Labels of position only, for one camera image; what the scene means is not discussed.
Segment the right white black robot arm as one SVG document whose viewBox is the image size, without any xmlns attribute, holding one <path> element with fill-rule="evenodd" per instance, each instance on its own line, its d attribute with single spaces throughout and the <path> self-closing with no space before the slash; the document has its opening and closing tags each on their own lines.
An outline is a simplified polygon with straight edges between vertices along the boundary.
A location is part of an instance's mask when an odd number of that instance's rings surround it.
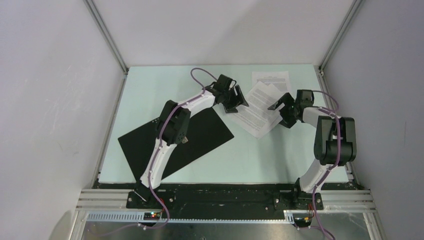
<svg viewBox="0 0 424 240">
<path fill-rule="evenodd" d="M 316 192 L 330 173 L 357 156 L 356 122 L 352 117 L 342 117 L 328 107 L 315 105 L 317 90 L 300 89 L 296 97 L 285 93 L 268 107 L 278 111 L 279 124 L 290 129 L 297 122 L 315 128 L 313 144 L 314 160 L 306 173 L 296 181 L 295 191 L 291 194 L 291 204 L 304 209 L 311 202 L 309 193 Z"/>
</svg>

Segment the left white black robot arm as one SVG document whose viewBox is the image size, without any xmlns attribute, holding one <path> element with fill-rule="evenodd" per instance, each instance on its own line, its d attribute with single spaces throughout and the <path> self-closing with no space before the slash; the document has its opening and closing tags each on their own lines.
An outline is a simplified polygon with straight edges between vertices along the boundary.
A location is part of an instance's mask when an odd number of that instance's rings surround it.
<svg viewBox="0 0 424 240">
<path fill-rule="evenodd" d="M 180 102 L 169 100 L 165 103 L 158 118 L 152 155 L 140 177 L 145 187 L 154 190 L 160 186 L 171 154 L 187 135 L 191 117 L 219 104 L 227 114 L 237 113 L 237 107 L 249 105 L 240 85 L 223 74 L 210 85 L 203 86 L 195 96 Z"/>
</svg>

